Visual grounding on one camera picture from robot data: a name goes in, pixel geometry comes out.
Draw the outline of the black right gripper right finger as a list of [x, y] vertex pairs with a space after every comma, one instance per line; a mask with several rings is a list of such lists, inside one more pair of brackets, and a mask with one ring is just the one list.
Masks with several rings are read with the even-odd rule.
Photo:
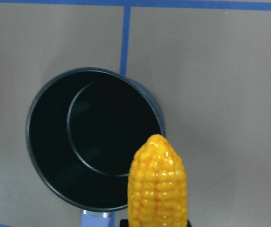
[[191, 222], [187, 220], [187, 227], [192, 227]]

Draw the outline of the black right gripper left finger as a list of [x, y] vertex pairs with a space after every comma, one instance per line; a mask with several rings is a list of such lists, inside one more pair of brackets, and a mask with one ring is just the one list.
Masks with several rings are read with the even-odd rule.
[[119, 223], [119, 227], [129, 227], [128, 219], [122, 219]]

